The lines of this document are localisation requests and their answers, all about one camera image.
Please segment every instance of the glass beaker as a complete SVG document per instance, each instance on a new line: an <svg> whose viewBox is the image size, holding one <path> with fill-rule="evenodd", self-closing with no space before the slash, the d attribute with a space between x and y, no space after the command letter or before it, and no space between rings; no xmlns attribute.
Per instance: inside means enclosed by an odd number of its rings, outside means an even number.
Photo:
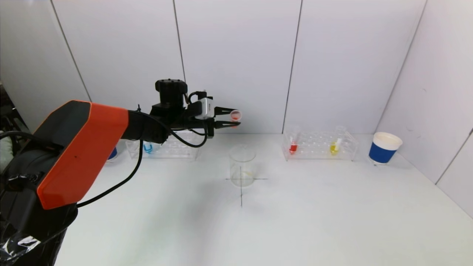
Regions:
<svg viewBox="0 0 473 266"><path fill-rule="evenodd" d="M256 152L249 145L234 146L230 156L230 181L237 187L247 187L254 181L254 165L252 160Z"/></svg>

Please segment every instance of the white wall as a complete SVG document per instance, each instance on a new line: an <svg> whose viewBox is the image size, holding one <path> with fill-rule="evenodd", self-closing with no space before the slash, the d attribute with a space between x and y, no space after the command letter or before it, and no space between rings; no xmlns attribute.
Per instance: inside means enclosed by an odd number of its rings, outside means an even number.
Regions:
<svg viewBox="0 0 473 266"><path fill-rule="evenodd" d="M473 127L473 1L429 0L378 131L437 182Z"/></svg>
<svg viewBox="0 0 473 266"><path fill-rule="evenodd" d="M53 3L94 102L149 112L157 80L184 79L172 0Z"/></svg>
<svg viewBox="0 0 473 266"><path fill-rule="evenodd" d="M238 128L218 132L281 133L301 1L175 4L189 88L243 113Z"/></svg>
<svg viewBox="0 0 473 266"><path fill-rule="evenodd" d="M50 1L0 0L0 77L31 131L67 101L89 100Z"/></svg>
<svg viewBox="0 0 473 266"><path fill-rule="evenodd" d="M473 218L473 137L470 136L437 186Z"/></svg>
<svg viewBox="0 0 473 266"><path fill-rule="evenodd" d="M306 0L285 124L373 133L425 0Z"/></svg>

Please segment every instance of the robotic arm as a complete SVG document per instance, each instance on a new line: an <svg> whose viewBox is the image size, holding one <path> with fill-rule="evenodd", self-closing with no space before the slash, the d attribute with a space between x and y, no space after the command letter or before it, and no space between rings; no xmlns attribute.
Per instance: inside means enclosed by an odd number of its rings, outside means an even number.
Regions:
<svg viewBox="0 0 473 266"><path fill-rule="evenodd" d="M205 91L187 96L187 85L181 80L158 80L155 86L161 102L152 106L150 114L139 108L130 111L70 101L39 126L1 176L2 262L54 264L65 231L77 216L77 202L119 139L164 143L172 134L200 147L213 137L214 129L240 124L215 121L215 116L234 109L214 107ZM200 144L187 143L174 132L196 128L205 131Z"/></svg>

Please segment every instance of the test tube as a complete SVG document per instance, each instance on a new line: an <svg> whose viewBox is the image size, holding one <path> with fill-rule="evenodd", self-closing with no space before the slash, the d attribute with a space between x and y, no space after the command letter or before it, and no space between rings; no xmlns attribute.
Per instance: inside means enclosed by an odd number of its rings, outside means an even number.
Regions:
<svg viewBox="0 0 473 266"><path fill-rule="evenodd" d="M289 147L290 154L294 154L297 152L299 136L300 136L300 127L296 126L294 127L293 131L291 132L289 136L289 141L291 142L291 145Z"/></svg>

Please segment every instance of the paper cup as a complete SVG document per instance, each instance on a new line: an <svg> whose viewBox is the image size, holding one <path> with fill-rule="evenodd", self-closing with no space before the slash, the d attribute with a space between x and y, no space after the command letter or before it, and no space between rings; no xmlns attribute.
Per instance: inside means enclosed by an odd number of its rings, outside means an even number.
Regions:
<svg viewBox="0 0 473 266"><path fill-rule="evenodd" d="M378 164L385 164L393 157L403 141L389 133L377 132L373 137L373 143L369 151L369 157Z"/></svg>

